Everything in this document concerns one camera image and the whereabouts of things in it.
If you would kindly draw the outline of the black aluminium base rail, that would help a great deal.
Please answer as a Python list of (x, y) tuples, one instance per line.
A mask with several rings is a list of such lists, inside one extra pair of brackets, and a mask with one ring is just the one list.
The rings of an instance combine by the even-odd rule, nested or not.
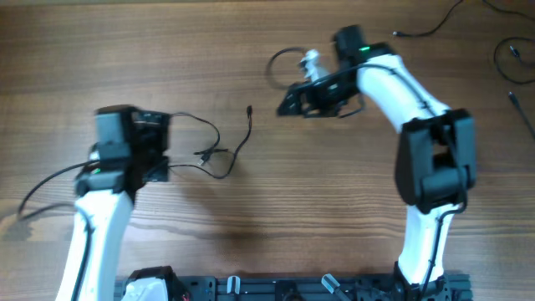
[[(356, 301), (410, 300), (402, 283), (391, 274), (367, 274), (355, 277), (337, 277), (340, 291)], [(180, 295), (177, 300), (192, 301), (283, 301), (283, 300), (338, 300), (321, 284), (320, 278), (241, 278), (239, 291), (229, 293), (227, 280), (212, 276), (185, 276), (178, 278)], [(443, 286), (429, 284), (425, 300), (472, 301), (470, 276), (445, 274)]]

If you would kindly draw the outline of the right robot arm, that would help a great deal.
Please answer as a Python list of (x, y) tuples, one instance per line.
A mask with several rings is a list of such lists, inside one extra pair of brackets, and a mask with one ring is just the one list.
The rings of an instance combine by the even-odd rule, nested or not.
[(406, 204), (405, 240), (390, 288), (369, 288), (377, 298), (452, 300), (442, 266), (453, 217), (468, 204), (476, 184), (475, 122), (430, 94), (387, 43), (366, 43), (361, 28), (341, 28), (332, 38), (339, 69), (329, 72), (315, 49), (304, 50), (301, 83), (289, 85), (279, 116), (343, 119), (352, 97), (368, 97), (399, 135), (395, 184)]

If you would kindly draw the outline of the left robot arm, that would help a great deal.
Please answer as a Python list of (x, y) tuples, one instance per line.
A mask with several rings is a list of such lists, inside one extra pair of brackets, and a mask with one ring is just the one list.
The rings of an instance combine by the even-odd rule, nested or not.
[(97, 140), (75, 177), (74, 230), (58, 300), (111, 300), (136, 192), (167, 181), (171, 115), (132, 105), (95, 112)]

